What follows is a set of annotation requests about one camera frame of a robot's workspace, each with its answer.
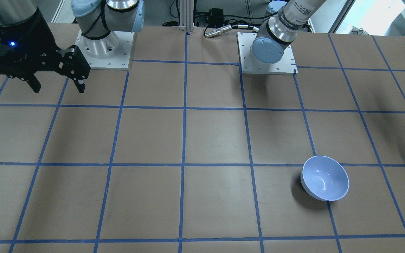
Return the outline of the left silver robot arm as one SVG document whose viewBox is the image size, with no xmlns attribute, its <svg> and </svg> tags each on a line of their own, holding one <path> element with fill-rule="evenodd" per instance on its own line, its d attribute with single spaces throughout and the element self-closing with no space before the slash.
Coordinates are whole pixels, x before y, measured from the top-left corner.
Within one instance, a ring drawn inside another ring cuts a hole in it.
<svg viewBox="0 0 405 253">
<path fill-rule="evenodd" d="M 285 49 L 296 40 L 297 31 L 324 3 L 324 0 L 288 1 L 261 24 L 250 48 L 254 57 L 266 64 L 279 62 Z"/>
</svg>

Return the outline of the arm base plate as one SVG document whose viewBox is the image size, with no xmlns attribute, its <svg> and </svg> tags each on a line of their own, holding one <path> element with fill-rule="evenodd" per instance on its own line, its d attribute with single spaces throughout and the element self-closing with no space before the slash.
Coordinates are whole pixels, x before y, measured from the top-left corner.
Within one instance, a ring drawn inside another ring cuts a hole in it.
<svg viewBox="0 0 405 253">
<path fill-rule="evenodd" d="M 256 33 L 237 33 L 238 55 L 240 57 L 242 73 L 246 74 L 298 74 L 294 53 L 290 45 L 281 53 L 282 58 L 276 63 L 265 63 L 257 59 L 252 51 Z"/>
<path fill-rule="evenodd" d="M 136 33 L 111 31 L 106 38 L 90 40 L 81 30 L 76 43 L 92 70 L 129 70 Z"/>
</svg>

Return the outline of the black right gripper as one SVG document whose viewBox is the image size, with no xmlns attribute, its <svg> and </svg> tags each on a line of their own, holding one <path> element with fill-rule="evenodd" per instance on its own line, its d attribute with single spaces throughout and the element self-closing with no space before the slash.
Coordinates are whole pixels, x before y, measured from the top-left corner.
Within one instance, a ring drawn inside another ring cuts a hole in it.
<svg viewBox="0 0 405 253">
<path fill-rule="evenodd" d="M 84 80 L 90 66 L 77 45 L 61 49 L 41 11 L 19 24 L 0 26 L 0 74 L 24 78 L 32 91 L 39 93 L 41 83 L 32 74 L 54 71 L 73 79 L 79 93 L 85 92 Z"/>
</svg>

